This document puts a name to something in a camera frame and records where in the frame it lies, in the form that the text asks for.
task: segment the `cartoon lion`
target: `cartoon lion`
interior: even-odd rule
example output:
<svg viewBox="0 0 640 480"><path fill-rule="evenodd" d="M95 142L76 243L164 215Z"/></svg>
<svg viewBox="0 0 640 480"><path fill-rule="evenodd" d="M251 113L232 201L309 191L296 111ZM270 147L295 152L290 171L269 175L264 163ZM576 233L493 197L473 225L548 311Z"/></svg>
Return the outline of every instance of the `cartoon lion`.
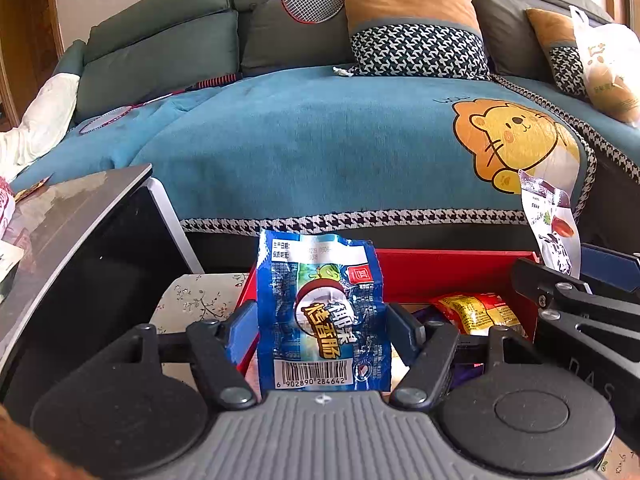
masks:
<svg viewBox="0 0 640 480"><path fill-rule="evenodd" d="M562 124L538 110L495 99L460 101L453 109L453 131L473 154L478 178L501 192L520 193L518 170L525 170L571 195L580 151Z"/></svg>

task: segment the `white label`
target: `white label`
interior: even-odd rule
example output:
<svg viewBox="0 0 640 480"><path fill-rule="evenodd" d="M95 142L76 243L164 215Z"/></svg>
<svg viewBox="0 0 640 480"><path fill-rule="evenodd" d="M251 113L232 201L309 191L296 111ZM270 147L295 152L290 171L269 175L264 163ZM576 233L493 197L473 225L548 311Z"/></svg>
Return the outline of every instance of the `white label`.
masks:
<svg viewBox="0 0 640 480"><path fill-rule="evenodd" d="M353 384L353 359L335 361L273 361L277 390L304 386Z"/></svg>
<svg viewBox="0 0 640 480"><path fill-rule="evenodd" d="M273 240L272 262L297 262L300 264L359 265L367 263L363 246L347 246L332 240L318 242L312 238L302 240Z"/></svg>

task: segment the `houndstooth pattern pillow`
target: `houndstooth pattern pillow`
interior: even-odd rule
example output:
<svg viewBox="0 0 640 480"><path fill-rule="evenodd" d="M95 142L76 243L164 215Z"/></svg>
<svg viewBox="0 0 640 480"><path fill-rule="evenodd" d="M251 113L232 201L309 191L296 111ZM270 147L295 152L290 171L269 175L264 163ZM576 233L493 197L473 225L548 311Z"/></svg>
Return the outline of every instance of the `houndstooth pattern pillow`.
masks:
<svg viewBox="0 0 640 480"><path fill-rule="evenodd" d="M556 46L549 50L551 70L556 86L565 94L585 98L587 91L582 78L582 62L574 46Z"/></svg>
<svg viewBox="0 0 640 480"><path fill-rule="evenodd" d="M441 25L385 25L351 37L354 75L420 75L489 80L482 39Z"/></svg>

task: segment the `candy wrapper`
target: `candy wrapper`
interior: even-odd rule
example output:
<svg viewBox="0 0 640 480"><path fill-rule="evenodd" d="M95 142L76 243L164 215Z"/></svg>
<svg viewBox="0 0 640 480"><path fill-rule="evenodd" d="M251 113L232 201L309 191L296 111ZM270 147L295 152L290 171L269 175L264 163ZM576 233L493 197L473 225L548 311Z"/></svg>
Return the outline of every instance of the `candy wrapper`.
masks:
<svg viewBox="0 0 640 480"><path fill-rule="evenodd" d="M493 325L505 325L526 337L513 310L498 294L445 294L433 303L463 334L489 335Z"/></svg>
<svg viewBox="0 0 640 480"><path fill-rule="evenodd" d="M580 236L569 196L541 178L518 172L522 208L536 237L545 265L580 277Z"/></svg>
<svg viewBox="0 0 640 480"><path fill-rule="evenodd" d="M389 391L382 274L370 242L262 231L257 292L263 392Z"/></svg>

